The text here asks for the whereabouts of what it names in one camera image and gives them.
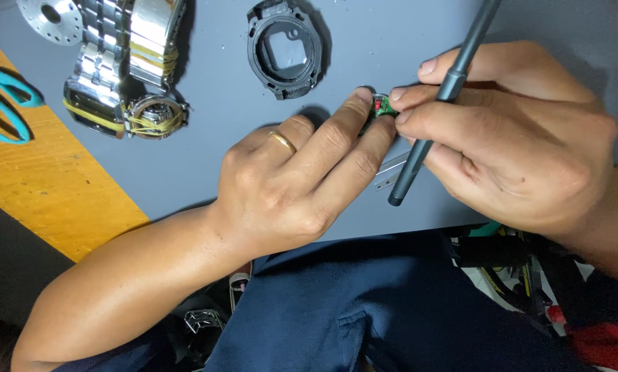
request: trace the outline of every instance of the floor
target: floor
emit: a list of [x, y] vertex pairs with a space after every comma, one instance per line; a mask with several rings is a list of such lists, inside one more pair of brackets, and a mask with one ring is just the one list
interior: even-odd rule
[[38, 294], [72, 261], [0, 209], [0, 319], [24, 325]]

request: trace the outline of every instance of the pocket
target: pocket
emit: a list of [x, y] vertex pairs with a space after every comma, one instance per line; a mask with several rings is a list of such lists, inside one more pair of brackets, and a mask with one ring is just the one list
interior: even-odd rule
[[367, 314], [360, 310], [348, 317], [337, 319], [337, 325], [342, 366], [345, 371], [354, 372], [367, 329]]

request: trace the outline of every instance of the metal disc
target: metal disc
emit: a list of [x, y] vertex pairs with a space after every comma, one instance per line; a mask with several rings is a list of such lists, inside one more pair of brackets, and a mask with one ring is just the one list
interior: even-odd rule
[[66, 47], [82, 41], [82, 13], [73, 0], [17, 0], [17, 6], [41, 37]]

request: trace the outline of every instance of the hand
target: hand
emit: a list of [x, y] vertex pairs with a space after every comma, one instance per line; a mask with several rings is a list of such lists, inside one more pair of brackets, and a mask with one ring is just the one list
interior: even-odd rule
[[[238, 241], [250, 259], [321, 237], [373, 180], [396, 134], [394, 119], [382, 116], [357, 138], [372, 101], [368, 89], [355, 89], [315, 133], [307, 118], [293, 116], [228, 150], [218, 198], [210, 206], [219, 234]], [[297, 153], [270, 131], [288, 139]]]
[[424, 62], [424, 84], [397, 88], [396, 127], [434, 140], [425, 165], [455, 198], [488, 217], [540, 234], [568, 232], [601, 199], [617, 125], [594, 94], [542, 47], [481, 46], [456, 105], [433, 102], [458, 50]]

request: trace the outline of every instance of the red object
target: red object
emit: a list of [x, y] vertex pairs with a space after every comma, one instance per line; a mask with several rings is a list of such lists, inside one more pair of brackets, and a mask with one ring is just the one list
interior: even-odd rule
[[566, 324], [566, 318], [564, 317], [564, 313], [562, 313], [562, 308], [558, 305], [549, 307], [546, 313], [551, 322], [561, 325]]
[[618, 371], [618, 325], [603, 323], [583, 328], [566, 325], [564, 328], [586, 363]]

